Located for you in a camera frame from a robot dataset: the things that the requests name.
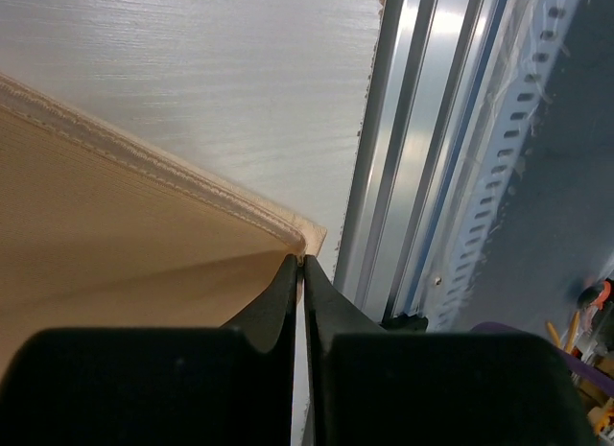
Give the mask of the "peach cloth napkin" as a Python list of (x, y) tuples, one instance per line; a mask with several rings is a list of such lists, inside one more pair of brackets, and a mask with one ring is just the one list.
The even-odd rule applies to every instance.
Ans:
[(10, 78), (1, 81), (1, 363), (60, 327), (218, 327), (288, 255), (301, 215)]

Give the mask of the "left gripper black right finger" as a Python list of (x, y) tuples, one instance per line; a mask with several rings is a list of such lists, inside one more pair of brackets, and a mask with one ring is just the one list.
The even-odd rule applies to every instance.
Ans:
[(304, 260), (318, 445), (593, 445), (554, 347), (524, 332), (383, 329)]

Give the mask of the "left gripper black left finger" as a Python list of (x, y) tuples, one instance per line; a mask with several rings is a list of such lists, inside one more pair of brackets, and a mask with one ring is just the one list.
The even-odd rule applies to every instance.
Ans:
[(56, 328), (1, 383), (5, 445), (286, 445), (298, 262), (220, 328)]

